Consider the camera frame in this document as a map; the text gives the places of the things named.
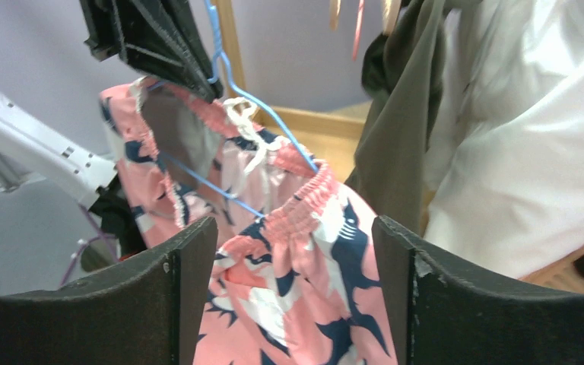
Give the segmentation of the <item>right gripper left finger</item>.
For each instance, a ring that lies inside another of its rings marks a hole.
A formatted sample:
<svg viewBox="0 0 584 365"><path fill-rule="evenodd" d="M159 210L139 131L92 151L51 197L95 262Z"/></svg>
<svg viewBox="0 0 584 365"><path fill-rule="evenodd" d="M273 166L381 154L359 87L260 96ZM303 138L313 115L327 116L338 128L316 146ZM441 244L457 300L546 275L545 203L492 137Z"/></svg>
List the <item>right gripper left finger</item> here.
<svg viewBox="0 0 584 365"><path fill-rule="evenodd" d="M59 290L0 297L0 364L190 364L216 243L206 217Z"/></svg>

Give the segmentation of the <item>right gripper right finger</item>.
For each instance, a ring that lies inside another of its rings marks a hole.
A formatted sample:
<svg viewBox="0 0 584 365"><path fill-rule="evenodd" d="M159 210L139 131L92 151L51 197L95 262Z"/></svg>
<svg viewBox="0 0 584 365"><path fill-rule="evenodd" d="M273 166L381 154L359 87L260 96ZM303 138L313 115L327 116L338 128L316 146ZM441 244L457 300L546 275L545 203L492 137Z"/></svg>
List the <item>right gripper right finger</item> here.
<svg viewBox="0 0 584 365"><path fill-rule="evenodd" d="M373 244L400 364L584 364L584 294L489 271L386 216Z"/></svg>

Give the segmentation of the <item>blue wire hanger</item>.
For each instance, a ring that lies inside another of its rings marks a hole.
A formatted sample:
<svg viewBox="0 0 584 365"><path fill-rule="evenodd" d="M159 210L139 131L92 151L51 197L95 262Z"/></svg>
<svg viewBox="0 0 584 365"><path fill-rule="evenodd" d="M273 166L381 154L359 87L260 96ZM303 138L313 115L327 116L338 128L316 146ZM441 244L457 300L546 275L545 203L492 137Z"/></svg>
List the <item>blue wire hanger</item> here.
<svg viewBox="0 0 584 365"><path fill-rule="evenodd" d="M252 120L246 114L248 111L264 111L269 114L270 117L273 118L274 122L276 122L276 124L288 137L291 144L296 148L309 167L317 173L319 168L313 162L311 156L306 152L306 149L294 137L293 133L283 122L281 117L268 104L248 93L246 90L239 87L235 82L229 57L224 50L221 23L217 6L213 5L209 0L205 0L205 7L211 24L214 39L214 54L211 57L213 74L212 77L208 79L208 82L212 84L219 80L217 63L222 62L226 72L226 81L228 82L230 89L238 94L237 97L223 102L223 107L227 113L227 121L236 126L237 131L243 138L255 143L256 145L256 154L254 158L244 167L244 176L248 177L258 165L262 164L262 162L265 160L267 152L273 151L277 147L275 143L268 143L257 133L255 127L253 126Z"/></svg>

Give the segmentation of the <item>pink patterned shorts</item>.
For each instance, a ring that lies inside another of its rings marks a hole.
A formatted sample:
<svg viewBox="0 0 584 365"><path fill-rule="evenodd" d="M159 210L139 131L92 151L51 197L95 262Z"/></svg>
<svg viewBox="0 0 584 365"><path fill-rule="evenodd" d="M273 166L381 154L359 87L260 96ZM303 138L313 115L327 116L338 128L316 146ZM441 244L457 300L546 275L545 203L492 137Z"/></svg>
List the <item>pink patterned shorts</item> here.
<svg viewBox="0 0 584 365"><path fill-rule="evenodd" d="M108 88L100 108L148 248L203 217L217 222L194 363L397 363L369 205L250 111L277 147L245 177L256 144L227 121L223 102L149 84Z"/></svg>

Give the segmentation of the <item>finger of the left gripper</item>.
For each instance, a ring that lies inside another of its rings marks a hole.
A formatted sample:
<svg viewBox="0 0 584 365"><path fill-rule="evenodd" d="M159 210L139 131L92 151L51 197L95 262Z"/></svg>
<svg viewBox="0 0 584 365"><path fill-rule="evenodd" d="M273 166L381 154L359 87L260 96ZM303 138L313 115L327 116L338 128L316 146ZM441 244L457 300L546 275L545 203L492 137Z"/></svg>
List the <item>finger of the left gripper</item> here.
<svg viewBox="0 0 584 365"><path fill-rule="evenodd" d="M190 4L186 0L80 0L89 37L102 62L118 56L128 67L184 87L207 102L224 93L213 76Z"/></svg>

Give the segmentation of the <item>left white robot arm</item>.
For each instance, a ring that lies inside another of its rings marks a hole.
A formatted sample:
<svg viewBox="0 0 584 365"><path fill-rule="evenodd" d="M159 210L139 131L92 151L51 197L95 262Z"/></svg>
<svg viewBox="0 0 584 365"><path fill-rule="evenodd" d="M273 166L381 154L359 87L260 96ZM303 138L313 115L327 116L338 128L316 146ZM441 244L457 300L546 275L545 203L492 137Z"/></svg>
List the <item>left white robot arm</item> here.
<svg viewBox="0 0 584 365"><path fill-rule="evenodd" d="M221 96L187 1L83 1L86 46L98 61L118 57L128 67L203 100ZM0 154L51 179L87 217L98 216L99 238L119 241L123 254L145 249L129 200L121 196L113 162L83 148L0 91Z"/></svg>

